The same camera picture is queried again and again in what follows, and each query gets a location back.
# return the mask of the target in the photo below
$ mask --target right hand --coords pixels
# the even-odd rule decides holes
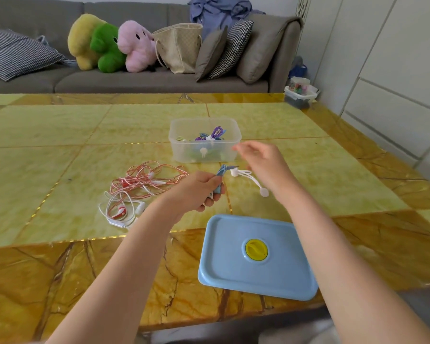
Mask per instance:
[[[233,149],[248,162],[255,175],[277,199],[289,184],[298,183],[276,145],[252,140],[237,144]]]

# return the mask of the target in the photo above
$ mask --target yellow marble tabletop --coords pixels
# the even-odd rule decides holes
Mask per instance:
[[[179,117],[230,116],[243,139],[277,144],[393,289],[430,286],[430,182],[321,104],[300,111],[283,101],[283,94],[0,95],[0,343],[47,338],[81,297],[126,234],[97,212],[103,191],[131,165],[177,165],[167,133]],[[219,166],[185,164],[189,172]],[[170,233],[140,330],[323,304],[320,294],[300,302],[198,282],[212,215],[290,221],[252,182],[224,181],[222,200],[186,214]]]

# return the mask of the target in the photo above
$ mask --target left hand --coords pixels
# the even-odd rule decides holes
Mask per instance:
[[[192,210],[202,212],[206,206],[212,206],[214,201],[221,198],[221,194],[214,194],[214,199],[208,198],[209,194],[222,182],[221,176],[209,172],[197,171],[188,175],[176,186],[159,196],[160,202],[165,202],[166,207],[175,213],[178,220]],[[225,186],[221,185],[221,193],[225,194]]]

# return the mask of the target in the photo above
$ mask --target beige tote bag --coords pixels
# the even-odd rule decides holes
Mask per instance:
[[[201,32],[202,25],[193,23],[175,24],[155,31],[153,37],[159,63],[173,73],[195,73]]]

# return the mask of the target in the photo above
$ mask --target gray sofa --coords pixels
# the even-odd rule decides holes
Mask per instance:
[[[52,47],[73,59],[68,50],[67,36],[73,22],[83,13],[94,14],[117,26],[133,19],[151,32],[189,22],[188,5],[0,0],[0,29],[12,29],[32,38],[45,35]],[[157,67],[156,72],[105,74],[98,69],[81,71],[55,64],[9,82],[0,80],[0,93],[283,92],[300,32],[298,21],[287,25],[268,70],[253,84],[244,83],[235,74],[196,82],[194,75],[175,75],[161,67]]]

